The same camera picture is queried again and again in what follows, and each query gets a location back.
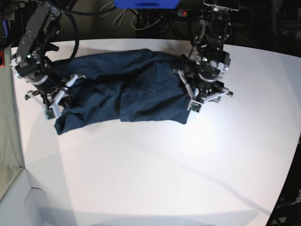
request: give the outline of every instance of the metal screw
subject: metal screw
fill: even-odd
[[[215,60],[210,61],[209,65],[212,68],[217,68],[217,62]]]
[[[200,55],[197,55],[197,65],[200,65],[201,64],[201,61],[202,61],[202,58]]]
[[[18,56],[17,59],[16,59],[17,63],[20,63],[22,61],[22,57],[21,56]]]

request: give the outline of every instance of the blue box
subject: blue box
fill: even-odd
[[[180,0],[115,0],[118,8],[176,8]]]

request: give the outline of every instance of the black cable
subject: black cable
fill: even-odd
[[[74,31],[74,40],[75,40],[75,45],[73,48],[73,52],[70,56],[70,58],[67,60],[67,63],[70,63],[76,56],[77,51],[79,49],[79,30],[76,24],[76,21],[74,19],[74,17],[70,14],[66,14],[66,16],[70,19],[72,27],[73,27],[73,31]]]
[[[179,34],[182,40],[186,40],[185,36],[180,32],[179,28],[175,25],[175,23],[171,20],[170,23],[174,27],[175,31]]]
[[[2,13],[2,12],[1,12],[1,14],[3,14],[3,15],[9,15],[9,14],[11,14],[11,13],[14,13],[14,12],[18,11],[18,10],[19,10],[19,9],[15,9],[15,10],[10,11],[10,12],[8,12],[8,13]]]
[[[0,45],[0,50],[4,50],[8,46],[10,46],[11,43],[12,43],[12,40],[10,38],[6,39],[5,43]]]
[[[59,9],[60,11],[66,13],[66,14],[77,14],[77,15],[81,15],[81,16],[97,16],[97,15],[100,15],[100,14],[103,14],[103,13],[108,13],[108,12],[111,12],[113,11],[114,9],[116,9],[116,7],[112,7],[112,8],[109,8],[109,9],[106,9],[106,10],[103,10],[102,12],[94,12],[94,13],[85,13],[85,12],[78,12],[78,11],[73,11],[73,10],[69,10],[69,9],[66,9],[66,8],[63,8],[63,7],[60,7],[56,4],[54,4],[52,1],[50,0],[45,0],[45,2],[47,2],[49,5],[51,5],[52,7],[55,7],[57,9]]]
[[[5,8],[6,8],[8,5],[11,5],[11,4],[16,5],[16,6],[18,7],[18,9],[20,9],[20,5],[19,5],[18,3],[15,4],[15,3],[11,3],[11,2],[6,2],[6,3],[4,3],[4,4],[0,7],[0,13],[6,15],[6,13],[3,13],[2,11],[5,10]]]
[[[165,38],[165,35],[167,34],[168,31],[170,31],[170,27],[167,26],[167,23],[163,23],[161,28],[160,28],[161,32],[161,37]]]
[[[49,92],[49,90],[50,90],[50,89],[48,89],[48,90],[46,91],[46,94],[43,95],[44,104],[45,104],[47,110],[49,110],[49,107],[50,107],[50,102],[49,102],[49,100],[48,100],[48,98],[47,98],[47,92]]]
[[[10,57],[10,60],[13,60],[13,59],[15,59],[15,57],[16,57],[16,53],[15,53],[15,54],[13,54],[13,55]]]
[[[282,224],[281,224],[279,218],[275,218],[275,221],[276,221],[277,226],[282,226]]]
[[[175,34],[176,38],[178,40],[180,40],[181,38],[178,36],[178,33],[177,31],[175,30],[175,28],[172,26],[172,24],[170,23],[170,21],[168,21],[168,25],[169,25],[169,28],[173,31],[173,33]]]
[[[188,33],[188,39],[190,41],[190,44],[194,46],[194,38],[193,38],[193,33],[192,33],[192,19],[188,19],[188,24],[187,24],[187,33]]]
[[[140,21],[141,21],[141,19],[140,19],[141,13],[140,13],[139,9],[137,9],[137,15],[138,15],[138,17],[137,17],[137,23],[140,23]]]
[[[136,17],[138,17],[138,14],[136,14],[133,10],[131,10],[130,8],[128,10],[131,11],[132,13],[134,13],[136,15]]]
[[[188,54],[187,60],[186,60],[186,62],[185,62],[184,75],[186,75],[188,63],[189,63],[189,61],[190,61],[190,57],[191,57],[191,55],[192,55],[193,49],[194,49],[194,46],[192,46],[192,48],[191,48],[191,50],[190,50],[190,52],[189,52],[189,54]]]
[[[44,53],[43,53],[43,48],[44,48],[44,44],[42,44],[40,46],[40,54],[39,54],[39,61],[40,61],[40,70],[42,73],[44,73],[45,75],[47,75],[49,81],[57,88],[59,88],[60,90],[64,91],[66,93],[66,90],[64,90],[60,85],[56,84],[54,82],[54,80],[51,78],[50,74],[48,73],[48,71],[46,70],[45,68],[45,65],[44,65]]]
[[[2,6],[0,7],[0,11],[4,10],[8,5],[16,5],[18,7],[18,9],[20,9],[20,5],[19,3],[27,3],[26,1],[14,1],[14,2],[10,2],[7,1],[4,4],[2,4]]]

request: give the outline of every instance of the blue cloth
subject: blue cloth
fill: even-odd
[[[83,74],[73,87],[72,108],[55,122],[58,135],[107,120],[162,121],[185,124],[190,99],[173,69],[181,58],[147,49],[89,55],[74,59],[61,75]]]

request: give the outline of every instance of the white tabletop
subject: white tabletop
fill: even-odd
[[[68,58],[72,41],[52,60]],[[85,40],[78,56],[149,48],[187,53],[187,41]],[[58,225],[264,226],[301,132],[301,60],[225,46],[233,98],[173,121],[107,121],[57,136],[34,87],[15,79],[25,165]]]

